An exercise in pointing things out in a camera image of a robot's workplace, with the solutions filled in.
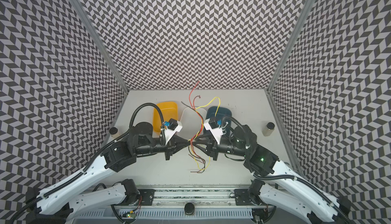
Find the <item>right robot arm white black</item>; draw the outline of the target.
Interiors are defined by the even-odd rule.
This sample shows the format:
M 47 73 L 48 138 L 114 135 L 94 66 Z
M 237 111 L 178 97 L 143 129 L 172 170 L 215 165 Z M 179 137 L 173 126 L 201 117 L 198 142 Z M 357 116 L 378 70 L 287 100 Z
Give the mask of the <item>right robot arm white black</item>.
M 206 119 L 208 131 L 204 152 L 215 158 L 219 153 L 243 156 L 243 165 L 254 180 L 248 191 L 253 203 L 281 208 L 308 224 L 351 224 L 351 202 L 316 187 L 293 171 L 276 154 L 257 143 L 257 135 L 231 116 Z

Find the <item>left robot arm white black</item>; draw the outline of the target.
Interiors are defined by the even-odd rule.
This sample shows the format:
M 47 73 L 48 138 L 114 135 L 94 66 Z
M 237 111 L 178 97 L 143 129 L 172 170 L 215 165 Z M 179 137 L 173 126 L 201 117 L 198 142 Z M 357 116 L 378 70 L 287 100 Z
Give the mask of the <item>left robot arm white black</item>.
M 136 115 L 145 107 L 153 107 L 159 114 L 160 135 L 157 138 L 152 136 L 151 124 L 134 125 Z M 139 193 L 132 179 L 103 190 L 90 193 L 85 190 L 136 163 L 140 156 L 164 153 L 169 160 L 178 145 L 187 144 L 187 140 L 176 136 L 181 129 L 181 122 L 165 120 L 156 104 L 142 104 L 132 114 L 127 132 L 103 146 L 82 169 L 52 186 L 29 189 L 25 206 L 16 211 L 9 222 L 12 224 L 27 213 L 28 224 L 65 224 L 97 207 L 136 202 Z

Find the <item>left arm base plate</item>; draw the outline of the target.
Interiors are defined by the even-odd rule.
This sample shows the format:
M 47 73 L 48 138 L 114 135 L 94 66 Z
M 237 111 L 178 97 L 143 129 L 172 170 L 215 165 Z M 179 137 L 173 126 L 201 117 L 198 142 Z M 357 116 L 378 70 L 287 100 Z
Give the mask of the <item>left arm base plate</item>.
M 129 205 L 136 205 L 141 201 L 141 206 L 152 206 L 155 197 L 155 189 L 139 189 L 128 197 Z

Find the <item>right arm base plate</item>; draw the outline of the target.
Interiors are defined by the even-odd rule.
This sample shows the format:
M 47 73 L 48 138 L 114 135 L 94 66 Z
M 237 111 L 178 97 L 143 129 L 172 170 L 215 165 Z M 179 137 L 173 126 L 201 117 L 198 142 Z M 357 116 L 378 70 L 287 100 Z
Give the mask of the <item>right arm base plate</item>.
M 258 206 L 262 203 L 259 196 L 248 189 L 234 189 L 234 198 L 237 206 Z

